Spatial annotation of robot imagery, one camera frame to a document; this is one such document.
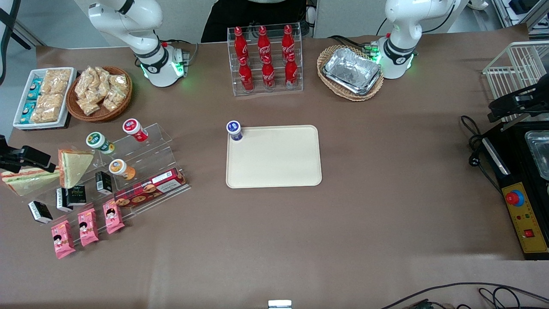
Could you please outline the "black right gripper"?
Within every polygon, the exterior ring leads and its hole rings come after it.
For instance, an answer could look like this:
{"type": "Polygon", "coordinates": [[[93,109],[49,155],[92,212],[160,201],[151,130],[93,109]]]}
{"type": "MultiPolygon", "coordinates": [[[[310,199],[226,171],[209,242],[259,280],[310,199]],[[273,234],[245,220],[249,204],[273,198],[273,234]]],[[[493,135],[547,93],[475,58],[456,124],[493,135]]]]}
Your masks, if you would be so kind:
{"type": "Polygon", "coordinates": [[[20,171],[21,167],[34,167],[49,173],[55,172],[57,166],[50,162],[51,156],[33,147],[8,146],[5,136],[0,136],[0,168],[6,171],[20,171]]]}

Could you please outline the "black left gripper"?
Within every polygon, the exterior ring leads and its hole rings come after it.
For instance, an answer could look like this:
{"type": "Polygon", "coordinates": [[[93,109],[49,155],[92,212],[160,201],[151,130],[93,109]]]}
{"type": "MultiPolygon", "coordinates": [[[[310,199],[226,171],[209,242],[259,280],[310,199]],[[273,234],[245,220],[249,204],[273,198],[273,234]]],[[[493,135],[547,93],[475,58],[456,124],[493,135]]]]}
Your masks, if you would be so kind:
{"type": "Polygon", "coordinates": [[[518,95],[505,95],[493,100],[490,110],[490,123],[516,114],[527,113],[534,117],[548,113],[549,75],[543,75],[536,84],[524,88],[518,95]]]}

